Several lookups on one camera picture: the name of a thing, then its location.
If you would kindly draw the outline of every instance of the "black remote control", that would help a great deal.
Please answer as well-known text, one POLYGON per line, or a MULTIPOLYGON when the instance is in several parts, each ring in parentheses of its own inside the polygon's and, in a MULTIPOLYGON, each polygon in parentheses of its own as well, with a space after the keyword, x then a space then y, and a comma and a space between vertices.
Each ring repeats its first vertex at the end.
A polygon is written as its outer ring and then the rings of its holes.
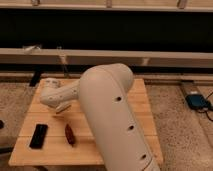
POLYGON ((33 137, 30 142, 30 147, 34 149, 40 149, 43 146, 44 138, 47 133, 48 126, 46 124, 37 124, 33 137))

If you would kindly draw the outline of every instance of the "wooden table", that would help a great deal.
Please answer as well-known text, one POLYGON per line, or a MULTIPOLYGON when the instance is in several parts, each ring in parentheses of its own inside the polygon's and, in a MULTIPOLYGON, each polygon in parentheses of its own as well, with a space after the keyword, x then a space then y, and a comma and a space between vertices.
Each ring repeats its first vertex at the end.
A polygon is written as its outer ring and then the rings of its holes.
MULTIPOLYGON (((65 85, 74 80, 62 79, 61 83, 65 85)), ((9 164, 11 166, 104 164, 78 101, 72 101, 72 106, 63 111, 61 116, 53 117, 54 111, 39 102, 43 83, 44 80, 41 80, 33 97, 9 164), (49 126, 42 150, 29 148, 37 123, 45 123, 49 126), (76 136, 75 147, 67 143, 64 133, 67 123, 70 124, 76 136)), ((142 79, 135 79, 134 85, 128 93, 128 99, 141 123, 157 162, 161 164, 163 162, 161 148, 142 79)))

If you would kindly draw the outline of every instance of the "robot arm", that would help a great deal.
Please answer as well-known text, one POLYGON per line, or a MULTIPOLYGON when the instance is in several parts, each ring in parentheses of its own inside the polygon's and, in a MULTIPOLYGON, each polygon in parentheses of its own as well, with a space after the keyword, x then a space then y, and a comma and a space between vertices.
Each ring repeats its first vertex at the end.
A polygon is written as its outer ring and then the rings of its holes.
POLYGON ((127 100, 133 80, 123 64, 96 66, 64 89, 56 80, 55 86, 45 86, 41 102, 57 107, 78 98, 109 171, 159 171, 127 100))
POLYGON ((60 87, 59 80, 47 78, 40 95, 41 103, 55 108, 56 113, 60 113, 70 106, 70 100, 78 98, 78 82, 79 80, 60 87))

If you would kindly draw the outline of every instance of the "black wall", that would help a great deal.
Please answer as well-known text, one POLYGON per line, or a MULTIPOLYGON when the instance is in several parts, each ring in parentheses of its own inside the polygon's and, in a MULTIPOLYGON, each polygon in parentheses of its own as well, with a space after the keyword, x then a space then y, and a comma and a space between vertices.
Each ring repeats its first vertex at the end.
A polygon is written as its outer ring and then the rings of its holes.
POLYGON ((213 13, 0 10, 0 48, 213 52, 213 13))

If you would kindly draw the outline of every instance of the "terrazzo floor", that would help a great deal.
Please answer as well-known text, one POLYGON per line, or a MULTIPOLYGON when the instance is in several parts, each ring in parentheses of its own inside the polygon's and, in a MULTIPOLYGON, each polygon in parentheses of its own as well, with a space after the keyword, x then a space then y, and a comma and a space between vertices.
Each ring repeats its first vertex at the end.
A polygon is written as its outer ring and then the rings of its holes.
MULTIPOLYGON (((0 147, 13 146, 36 88, 28 82, 0 82, 0 147)), ((146 85, 164 156, 162 171, 213 171, 213 122, 191 111, 178 85, 146 85)), ((200 86, 207 96, 213 86, 200 86)), ((0 170, 34 171, 33 167, 10 167, 10 155, 0 156, 0 170)), ((104 167, 54 167, 53 171, 105 171, 104 167)))

